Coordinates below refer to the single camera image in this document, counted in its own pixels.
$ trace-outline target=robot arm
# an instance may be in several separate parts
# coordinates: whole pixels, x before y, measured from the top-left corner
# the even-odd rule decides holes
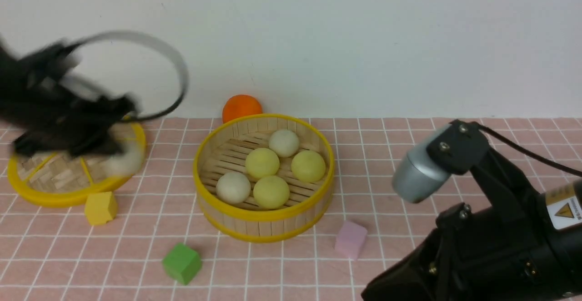
[[[86,98],[75,93],[70,85],[82,84],[83,78],[69,73],[74,67],[71,53],[87,43],[103,40],[137,42],[168,57],[181,80],[181,94],[176,102],[154,115],[134,117],[136,105],[127,95],[112,98],[101,92],[94,98]],[[68,45],[57,42],[22,58],[9,54],[0,45],[0,120],[23,129],[23,135],[12,144],[19,156],[50,151],[68,152],[73,158],[86,154],[119,154],[124,150],[110,135],[111,126],[157,119],[171,113],[185,97],[187,85],[187,65],[179,52],[161,40],[138,32],[106,32]]]
[[[392,184],[418,203],[451,175],[470,173],[491,207],[472,213],[462,202],[439,214],[422,244],[368,284],[364,301],[555,301],[582,293],[582,216],[567,227],[553,218],[562,203],[580,207],[582,183],[538,193],[482,129],[489,130],[454,120],[409,151]]]

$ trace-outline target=bamboo steamer basket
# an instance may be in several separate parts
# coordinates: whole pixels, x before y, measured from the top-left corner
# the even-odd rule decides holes
[[[291,158],[281,159],[277,176],[289,185],[291,196],[276,210],[261,209],[251,196],[231,206],[216,197],[216,183],[230,171],[245,174],[254,187],[256,179],[247,174],[246,156],[254,149],[268,147],[274,131],[289,129],[299,137],[300,151],[313,150],[326,162],[326,174],[316,183],[303,183],[291,173]],[[334,156],[322,133],[299,119],[275,114],[246,116],[229,121],[210,133],[200,144],[194,160],[194,180],[198,202],[206,219],[221,232],[255,243],[282,241],[316,224],[326,212],[333,193]]]
[[[146,135],[137,123],[111,127],[116,140],[136,141],[143,150]],[[8,180],[23,199],[38,206],[61,208],[84,204],[93,193],[114,191],[130,177],[108,177],[102,164],[107,156],[80,156],[66,152],[39,153],[31,158],[13,155],[8,162]]]

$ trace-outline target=yellow sticker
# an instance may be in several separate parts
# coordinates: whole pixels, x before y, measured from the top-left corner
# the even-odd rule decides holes
[[[582,206],[574,184],[558,187],[545,194],[546,209],[553,228],[565,229],[582,224]]]
[[[574,196],[576,196],[574,184],[561,186],[545,193],[546,205],[549,206]]]
[[[564,217],[574,219],[574,213],[572,212],[572,208],[569,203],[566,203],[560,210],[556,212],[554,216]]]

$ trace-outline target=orange ball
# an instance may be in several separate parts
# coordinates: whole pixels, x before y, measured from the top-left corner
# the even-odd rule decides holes
[[[256,98],[244,94],[235,95],[222,108],[222,123],[260,113],[262,113],[262,106]]]

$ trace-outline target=yellow ball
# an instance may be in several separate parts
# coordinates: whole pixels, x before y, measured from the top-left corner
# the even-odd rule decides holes
[[[293,157],[291,171],[300,181],[314,183],[326,174],[326,162],[317,152],[302,150]]]
[[[271,176],[279,170],[279,157],[273,150],[258,148],[252,150],[245,160],[247,172],[256,179]]]
[[[253,189],[253,197],[265,209],[277,209],[289,199],[289,185],[279,176],[259,179]]]

